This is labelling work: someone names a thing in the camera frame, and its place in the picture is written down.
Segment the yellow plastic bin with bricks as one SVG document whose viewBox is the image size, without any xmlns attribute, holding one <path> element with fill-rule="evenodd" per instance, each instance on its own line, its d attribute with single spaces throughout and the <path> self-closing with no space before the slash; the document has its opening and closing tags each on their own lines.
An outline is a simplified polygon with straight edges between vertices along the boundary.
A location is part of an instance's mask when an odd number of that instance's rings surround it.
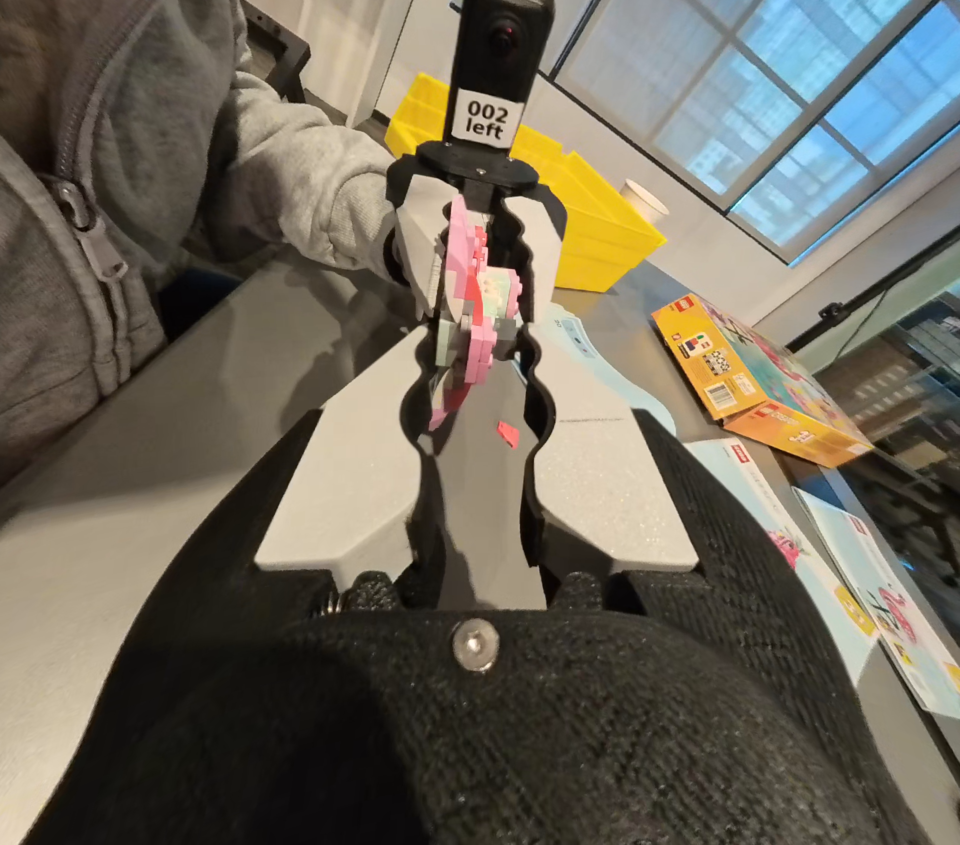
<svg viewBox="0 0 960 845">
<path fill-rule="evenodd" d="M 395 157 L 441 138 L 450 88 L 426 73 L 414 78 L 390 119 L 386 145 Z M 511 155 L 534 167 L 563 203 L 567 224 L 556 285 L 607 292 L 666 244 L 666 237 L 574 151 L 521 124 Z"/>
</svg>

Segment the black metal frame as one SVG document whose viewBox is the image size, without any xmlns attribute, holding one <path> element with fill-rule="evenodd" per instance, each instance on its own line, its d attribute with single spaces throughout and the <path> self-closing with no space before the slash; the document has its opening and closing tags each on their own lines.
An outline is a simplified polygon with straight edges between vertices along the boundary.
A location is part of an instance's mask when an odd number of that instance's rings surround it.
<svg viewBox="0 0 960 845">
<path fill-rule="evenodd" d="M 240 0 L 240 3 L 246 20 L 247 44 L 253 56 L 253 73 L 282 100 L 306 104 L 302 75 L 311 57 L 308 42 L 249 1 Z"/>
</svg>

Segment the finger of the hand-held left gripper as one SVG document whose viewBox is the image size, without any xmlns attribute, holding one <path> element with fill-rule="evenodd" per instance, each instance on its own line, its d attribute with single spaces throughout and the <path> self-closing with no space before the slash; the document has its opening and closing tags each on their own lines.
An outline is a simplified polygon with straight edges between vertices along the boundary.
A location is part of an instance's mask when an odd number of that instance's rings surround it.
<svg viewBox="0 0 960 845">
<path fill-rule="evenodd" d="M 495 193 L 495 266 L 520 286 L 506 320 L 538 323 L 550 305 L 563 246 L 563 204 L 551 192 Z"/>
<path fill-rule="evenodd" d="M 396 239 L 406 280 L 414 295 L 416 317 L 431 318 L 437 308 L 446 257 L 445 210 L 454 186 L 438 178 L 414 175 L 397 209 Z"/>
</svg>

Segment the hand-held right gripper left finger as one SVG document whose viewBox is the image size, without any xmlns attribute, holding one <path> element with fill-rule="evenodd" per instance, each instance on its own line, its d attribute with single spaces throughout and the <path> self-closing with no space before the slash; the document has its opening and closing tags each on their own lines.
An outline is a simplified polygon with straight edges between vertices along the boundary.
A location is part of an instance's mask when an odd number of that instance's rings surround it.
<svg viewBox="0 0 960 845">
<path fill-rule="evenodd" d="M 255 553 L 260 570 L 404 572 L 428 561 L 423 455 L 402 422 L 428 335 L 414 327 L 324 404 Z"/>
</svg>

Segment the person's left forearm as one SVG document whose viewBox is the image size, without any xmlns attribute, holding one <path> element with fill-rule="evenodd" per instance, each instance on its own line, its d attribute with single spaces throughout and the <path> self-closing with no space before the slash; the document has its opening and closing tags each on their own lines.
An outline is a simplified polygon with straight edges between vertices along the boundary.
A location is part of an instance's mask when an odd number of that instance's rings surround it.
<svg viewBox="0 0 960 845">
<path fill-rule="evenodd" d="M 406 285 L 386 195 L 392 163 L 363 131 L 284 102 L 244 55 L 212 133 L 201 246 L 214 263 L 239 266 L 285 244 L 312 262 Z"/>
</svg>

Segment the orange toy brick box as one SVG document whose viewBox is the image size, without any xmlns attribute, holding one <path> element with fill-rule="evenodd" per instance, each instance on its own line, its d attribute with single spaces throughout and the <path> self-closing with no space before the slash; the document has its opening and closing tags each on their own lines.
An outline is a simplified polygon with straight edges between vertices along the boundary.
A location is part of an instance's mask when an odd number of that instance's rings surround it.
<svg viewBox="0 0 960 845">
<path fill-rule="evenodd" d="M 829 469 L 873 449 L 791 352 L 709 301 L 683 295 L 652 319 L 707 414 L 724 429 Z"/>
</svg>

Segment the large grid window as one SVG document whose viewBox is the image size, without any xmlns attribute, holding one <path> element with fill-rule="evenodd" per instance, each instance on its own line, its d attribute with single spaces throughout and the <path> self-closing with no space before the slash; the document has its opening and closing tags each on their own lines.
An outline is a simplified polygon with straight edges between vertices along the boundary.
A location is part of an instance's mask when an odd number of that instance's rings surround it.
<svg viewBox="0 0 960 845">
<path fill-rule="evenodd" d="M 958 134 L 959 3 L 556 0 L 539 73 L 793 264 Z"/>
</svg>

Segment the white paper cup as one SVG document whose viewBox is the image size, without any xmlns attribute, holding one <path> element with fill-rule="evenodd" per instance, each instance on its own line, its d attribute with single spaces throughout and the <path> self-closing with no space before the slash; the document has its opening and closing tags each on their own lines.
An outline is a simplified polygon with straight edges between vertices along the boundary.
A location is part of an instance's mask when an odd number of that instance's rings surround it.
<svg viewBox="0 0 960 845">
<path fill-rule="evenodd" d="M 632 179 L 626 179 L 620 195 L 648 224 L 657 227 L 670 215 L 669 208 L 652 192 Z"/>
</svg>

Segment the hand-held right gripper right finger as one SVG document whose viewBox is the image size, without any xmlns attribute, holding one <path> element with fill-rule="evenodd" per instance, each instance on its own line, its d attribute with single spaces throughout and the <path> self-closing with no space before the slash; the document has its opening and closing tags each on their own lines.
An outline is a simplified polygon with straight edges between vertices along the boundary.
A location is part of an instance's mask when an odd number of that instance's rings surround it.
<svg viewBox="0 0 960 845">
<path fill-rule="evenodd" d="M 633 409 L 528 323 L 518 344 L 524 466 L 521 538 L 547 572 L 691 572 L 694 546 Z"/>
</svg>

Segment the open light blue instruction booklet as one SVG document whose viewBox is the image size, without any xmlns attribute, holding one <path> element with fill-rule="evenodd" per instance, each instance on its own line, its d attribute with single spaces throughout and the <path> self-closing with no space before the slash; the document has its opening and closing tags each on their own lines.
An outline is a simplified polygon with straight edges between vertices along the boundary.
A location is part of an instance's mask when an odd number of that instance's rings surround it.
<svg viewBox="0 0 960 845">
<path fill-rule="evenodd" d="M 562 305 L 548 306 L 550 335 L 572 359 L 580 361 L 595 379 L 618 395 L 632 410 L 649 412 L 666 431 L 677 434 L 676 422 L 669 410 L 654 395 L 633 383 L 618 371 L 594 346 L 581 319 Z"/>
</svg>

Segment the closed light blue instruction booklet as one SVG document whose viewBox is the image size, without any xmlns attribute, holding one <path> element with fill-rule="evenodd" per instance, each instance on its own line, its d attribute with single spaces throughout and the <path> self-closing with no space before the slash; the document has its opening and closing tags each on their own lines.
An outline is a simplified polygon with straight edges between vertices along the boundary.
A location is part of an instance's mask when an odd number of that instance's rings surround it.
<svg viewBox="0 0 960 845">
<path fill-rule="evenodd" d="M 802 489 L 794 493 L 918 704 L 958 720 L 958 663 L 884 558 L 866 520 Z"/>
<path fill-rule="evenodd" d="M 876 624 L 788 514 L 743 444 L 724 438 L 688 443 L 686 448 L 779 549 L 826 625 L 851 682 L 858 684 L 879 642 Z"/>
</svg>

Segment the black pole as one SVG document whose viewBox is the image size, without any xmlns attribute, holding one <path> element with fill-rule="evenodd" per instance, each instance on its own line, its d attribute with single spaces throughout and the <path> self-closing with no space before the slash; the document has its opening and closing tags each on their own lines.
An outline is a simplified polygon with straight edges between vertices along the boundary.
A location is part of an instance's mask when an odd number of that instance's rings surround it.
<svg viewBox="0 0 960 845">
<path fill-rule="evenodd" d="M 940 253 L 937 258 L 921 265 L 906 268 L 902 273 L 884 275 L 853 298 L 843 302 L 834 301 L 822 308 L 818 320 L 786 343 L 786 349 L 797 354 L 828 333 L 844 330 L 847 323 L 854 330 L 847 333 L 849 339 L 864 334 L 871 322 L 880 323 L 885 329 L 916 311 L 944 291 L 949 291 L 959 277 L 958 253 Z"/>
</svg>

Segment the pink toy brick model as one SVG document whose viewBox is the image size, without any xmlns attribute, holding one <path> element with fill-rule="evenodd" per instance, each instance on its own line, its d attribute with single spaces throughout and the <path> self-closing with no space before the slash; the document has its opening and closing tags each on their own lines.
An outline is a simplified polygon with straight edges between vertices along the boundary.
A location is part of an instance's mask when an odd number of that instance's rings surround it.
<svg viewBox="0 0 960 845">
<path fill-rule="evenodd" d="M 489 263 L 488 240 L 484 217 L 456 194 L 429 281 L 436 323 L 429 432 L 462 407 L 474 386 L 486 383 L 496 352 L 512 345 L 522 324 L 520 275 Z"/>
</svg>

